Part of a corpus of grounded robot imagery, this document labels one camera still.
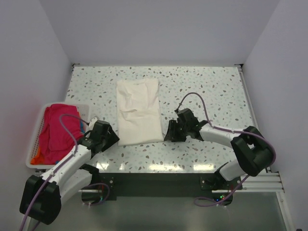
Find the white t-shirt red print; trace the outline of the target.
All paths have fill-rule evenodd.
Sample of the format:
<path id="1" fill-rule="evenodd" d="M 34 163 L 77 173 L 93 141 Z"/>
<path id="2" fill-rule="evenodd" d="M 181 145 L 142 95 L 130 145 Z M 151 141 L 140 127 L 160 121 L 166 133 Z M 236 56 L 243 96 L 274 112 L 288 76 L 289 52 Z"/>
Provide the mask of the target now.
<path id="1" fill-rule="evenodd" d="M 164 140 L 155 78 L 120 80 L 116 83 L 118 145 Z"/>

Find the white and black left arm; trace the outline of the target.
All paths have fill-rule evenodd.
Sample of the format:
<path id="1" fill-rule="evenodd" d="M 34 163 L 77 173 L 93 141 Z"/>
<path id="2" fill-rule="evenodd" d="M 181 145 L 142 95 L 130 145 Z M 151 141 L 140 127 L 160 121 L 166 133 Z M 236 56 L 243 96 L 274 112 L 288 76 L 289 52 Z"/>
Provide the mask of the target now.
<path id="1" fill-rule="evenodd" d="M 28 217 L 46 225 L 54 222 L 62 205 L 79 190 L 97 188 L 102 193 L 91 206 L 103 203 L 110 196 L 113 179 L 102 180 L 98 168 L 89 161 L 119 141 L 112 126 L 98 120 L 91 130 L 73 141 L 72 150 L 58 164 L 40 176 L 27 179 L 19 207 L 24 215 L 20 230 Z"/>

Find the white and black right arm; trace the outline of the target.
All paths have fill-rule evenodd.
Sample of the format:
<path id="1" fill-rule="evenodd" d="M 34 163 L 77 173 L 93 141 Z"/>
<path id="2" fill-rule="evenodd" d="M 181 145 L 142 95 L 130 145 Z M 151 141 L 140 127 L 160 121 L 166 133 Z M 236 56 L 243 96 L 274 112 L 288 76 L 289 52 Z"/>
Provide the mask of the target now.
<path id="1" fill-rule="evenodd" d="M 214 126 L 208 120 L 199 121 L 188 108 L 175 112 L 178 118 L 169 121 L 164 141 L 185 142 L 191 137 L 233 149 L 236 160 L 218 168 L 212 181 L 220 189 L 226 189 L 233 179 L 242 175 L 257 176 L 276 160 L 272 145 L 253 126 L 232 130 Z"/>

